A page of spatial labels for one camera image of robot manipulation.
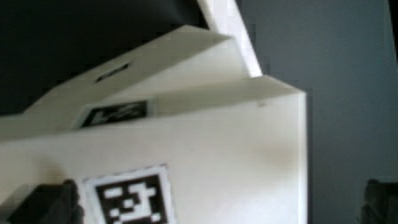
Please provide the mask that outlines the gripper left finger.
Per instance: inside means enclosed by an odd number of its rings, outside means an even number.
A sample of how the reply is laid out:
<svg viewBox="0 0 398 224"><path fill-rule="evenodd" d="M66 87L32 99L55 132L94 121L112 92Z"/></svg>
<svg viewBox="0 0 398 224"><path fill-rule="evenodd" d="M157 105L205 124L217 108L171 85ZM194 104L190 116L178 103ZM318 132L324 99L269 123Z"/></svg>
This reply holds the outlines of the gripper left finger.
<svg viewBox="0 0 398 224"><path fill-rule="evenodd" d="M18 205L0 204L0 224L84 224L78 186L71 179L39 184Z"/></svg>

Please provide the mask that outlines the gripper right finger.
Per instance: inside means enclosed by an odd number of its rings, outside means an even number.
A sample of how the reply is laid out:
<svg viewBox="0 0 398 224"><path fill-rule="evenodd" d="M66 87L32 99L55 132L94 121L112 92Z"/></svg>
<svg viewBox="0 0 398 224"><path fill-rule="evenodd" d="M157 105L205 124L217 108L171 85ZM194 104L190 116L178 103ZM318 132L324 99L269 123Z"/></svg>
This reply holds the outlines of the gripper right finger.
<svg viewBox="0 0 398 224"><path fill-rule="evenodd" d="M398 224L398 183L368 180L359 223Z"/></svg>

